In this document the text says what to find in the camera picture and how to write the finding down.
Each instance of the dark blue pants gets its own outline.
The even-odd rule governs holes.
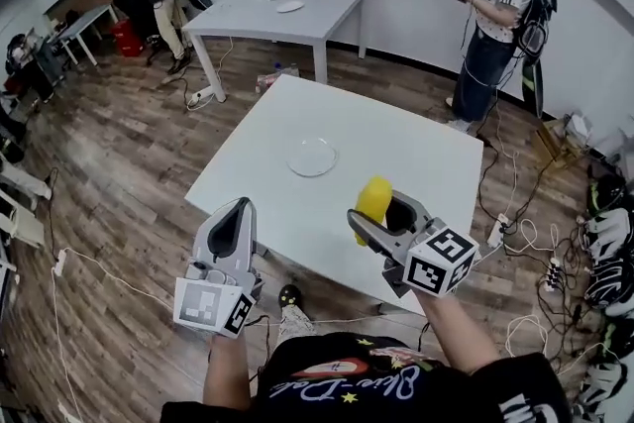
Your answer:
[[[501,43],[475,29],[454,90],[453,110],[457,118],[467,122],[484,118],[491,95],[514,53],[513,43]]]

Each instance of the yellow corn toy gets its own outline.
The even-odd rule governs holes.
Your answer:
[[[355,210],[366,214],[378,224],[382,224],[385,212],[392,200],[392,185],[382,176],[373,176],[368,185],[359,193]],[[357,243],[365,246],[361,237],[355,233]]]

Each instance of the red box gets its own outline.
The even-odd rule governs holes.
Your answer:
[[[112,28],[112,35],[117,41],[117,47],[123,56],[139,56],[143,51],[143,42],[132,30],[130,20],[119,22]]]

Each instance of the black and white marker cube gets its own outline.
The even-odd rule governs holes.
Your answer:
[[[434,296],[444,296],[469,273],[478,243],[445,226],[407,253],[403,281]]]
[[[177,278],[173,320],[235,339],[255,304],[240,286]]]

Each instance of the tabletop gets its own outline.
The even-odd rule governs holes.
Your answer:
[[[311,44],[326,40],[361,0],[300,0],[290,13],[278,6],[292,0],[220,0],[184,30],[198,36],[231,36]]]
[[[306,139],[338,152],[326,174],[301,177],[287,160]],[[202,171],[187,201],[212,214],[241,196],[257,210],[258,242],[327,278],[422,314],[411,291],[398,299],[384,258],[357,245],[347,222],[371,177],[420,201],[457,231],[471,229],[482,143],[419,115],[283,75]]]
[[[70,27],[68,27],[61,34],[58,34],[55,38],[56,40],[67,40],[76,38],[77,35],[81,34],[86,27],[88,27],[92,22],[94,22],[97,18],[99,18],[102,14],[104,14],[110,8],[109,4],[105,6],[98,6],[90,11],[86,11],[82,14],[75,23],[73,23]]]

